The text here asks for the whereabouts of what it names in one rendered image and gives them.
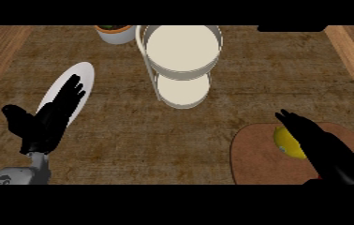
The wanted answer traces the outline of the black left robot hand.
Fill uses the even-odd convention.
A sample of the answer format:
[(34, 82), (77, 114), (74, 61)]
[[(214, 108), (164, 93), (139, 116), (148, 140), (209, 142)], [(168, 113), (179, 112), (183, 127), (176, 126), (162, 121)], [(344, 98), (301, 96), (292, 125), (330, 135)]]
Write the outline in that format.
[(22, 139), (19, 153), (52, 153), (68, 126), (69, 106), (49, 102), (41, 111), (31, 115), (19, 106), (7, 104), (2, 113), (7, 118), (9, 131)]

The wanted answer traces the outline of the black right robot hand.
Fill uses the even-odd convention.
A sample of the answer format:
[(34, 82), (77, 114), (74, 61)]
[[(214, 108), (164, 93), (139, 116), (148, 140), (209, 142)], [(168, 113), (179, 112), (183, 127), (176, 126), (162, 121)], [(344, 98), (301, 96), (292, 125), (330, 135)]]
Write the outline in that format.
[(320, 179), (310, 179), (305, 185), (354, 185), (354, 152), (338, 138), (325, 131), (314, 121), (285, 109), (276, 118), (299, 143)]

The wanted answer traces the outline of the yellow lemon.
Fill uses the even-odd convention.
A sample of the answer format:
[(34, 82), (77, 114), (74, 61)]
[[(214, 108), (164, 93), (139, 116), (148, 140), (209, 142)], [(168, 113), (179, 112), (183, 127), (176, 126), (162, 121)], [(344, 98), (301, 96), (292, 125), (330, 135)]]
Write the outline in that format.
[(286, 127), (276, 127), (274, 143), (280, 152), (291, 158), (307, 159), (307, 156), (299, 148), (299, 142), (294, 138)]

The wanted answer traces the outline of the brown cutting board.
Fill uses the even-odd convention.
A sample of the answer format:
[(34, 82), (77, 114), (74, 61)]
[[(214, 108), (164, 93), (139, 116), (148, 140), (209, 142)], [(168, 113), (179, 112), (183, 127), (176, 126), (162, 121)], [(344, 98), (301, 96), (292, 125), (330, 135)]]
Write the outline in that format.
[(232, 174), (238, 185), (302, 185), (320, 177), (307, 159), (289, 157), (274, 142), (280, 123), (251, 124), (236, 133), (232, 141)]

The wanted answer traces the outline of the cream tiered basket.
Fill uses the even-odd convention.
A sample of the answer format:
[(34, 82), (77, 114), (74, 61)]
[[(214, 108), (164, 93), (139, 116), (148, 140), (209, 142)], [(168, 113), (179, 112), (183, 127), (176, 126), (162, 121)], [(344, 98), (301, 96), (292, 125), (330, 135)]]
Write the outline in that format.
[(156, 94), (170, 107), (190, 109), (211, 90), (223, 35), (217, 25), (137, 26), (136, 41)]

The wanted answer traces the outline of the white plate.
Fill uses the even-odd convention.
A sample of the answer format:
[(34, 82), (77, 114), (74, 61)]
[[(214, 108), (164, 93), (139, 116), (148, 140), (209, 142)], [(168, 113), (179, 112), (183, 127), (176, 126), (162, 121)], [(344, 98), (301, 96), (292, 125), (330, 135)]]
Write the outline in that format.
[(41, 111), (43, 106), (49, 102), (69, 106), (71, 116), (68, 124), (72, 124), (90, 97), (94, 77), (94, 67), (89, 62), (80, 62), (72, 65), (55, 80), (38, 104), (37, 111)]

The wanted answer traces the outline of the white potted plant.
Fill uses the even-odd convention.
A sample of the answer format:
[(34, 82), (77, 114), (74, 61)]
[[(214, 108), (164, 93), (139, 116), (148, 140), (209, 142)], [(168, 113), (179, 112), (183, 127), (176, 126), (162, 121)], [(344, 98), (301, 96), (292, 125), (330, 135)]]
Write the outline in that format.
[(94, 26), (100, 39), (114, 45), (124, 44), (130, 42), (136, 38), (136, 25), (125, 25), (118, 29), (106, 30), (100, 28), (97, 25)]

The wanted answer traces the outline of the black appliance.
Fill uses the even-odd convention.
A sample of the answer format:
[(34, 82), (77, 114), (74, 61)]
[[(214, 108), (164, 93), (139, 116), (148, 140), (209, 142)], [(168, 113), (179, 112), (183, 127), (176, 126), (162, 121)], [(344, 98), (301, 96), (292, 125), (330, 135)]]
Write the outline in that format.
[(258, 32), (320, 32), (327, 25), (266, 25), (257, 27)]

